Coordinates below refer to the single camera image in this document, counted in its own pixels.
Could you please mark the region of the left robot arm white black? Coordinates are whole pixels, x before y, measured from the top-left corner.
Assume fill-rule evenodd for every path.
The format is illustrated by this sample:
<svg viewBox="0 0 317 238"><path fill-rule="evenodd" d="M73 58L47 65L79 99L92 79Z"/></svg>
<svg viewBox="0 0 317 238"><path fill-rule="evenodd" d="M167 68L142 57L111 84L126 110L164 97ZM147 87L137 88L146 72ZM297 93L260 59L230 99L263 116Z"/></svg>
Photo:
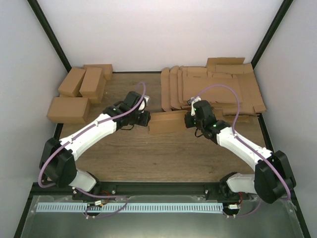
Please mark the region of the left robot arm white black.
<svg viewBox="0 0 317 238"><path fill-rule="evenodd" d="M101 194L101 183L89 172L76 167L76 161L90 147L125 126L147 126L151 119L145 110L150 98L130 91L123 101L103 110L90 124L72 135L49 139L44 146L40 161L39 186L73 187L90 200Z"/></svg>

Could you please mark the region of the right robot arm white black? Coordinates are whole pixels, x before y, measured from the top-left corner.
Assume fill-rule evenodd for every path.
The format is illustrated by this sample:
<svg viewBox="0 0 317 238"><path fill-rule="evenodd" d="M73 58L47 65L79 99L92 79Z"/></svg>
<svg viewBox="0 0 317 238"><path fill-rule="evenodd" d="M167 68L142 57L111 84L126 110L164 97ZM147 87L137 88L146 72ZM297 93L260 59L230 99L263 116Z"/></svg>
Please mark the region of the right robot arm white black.
<svg viewBox="0 0 317 238"><path fill-rule="evenodd" d="M184 120L187 128L196 128L203 137L231 151L254 171L247 175L232 172L223 177L220 194L224 199L230 200L243 192L257 194L264 202L272 204L289 195L296 186L285 153L260 147L234 131L230 124L217 120L206 100L192 99L191 110Z"/></svg>

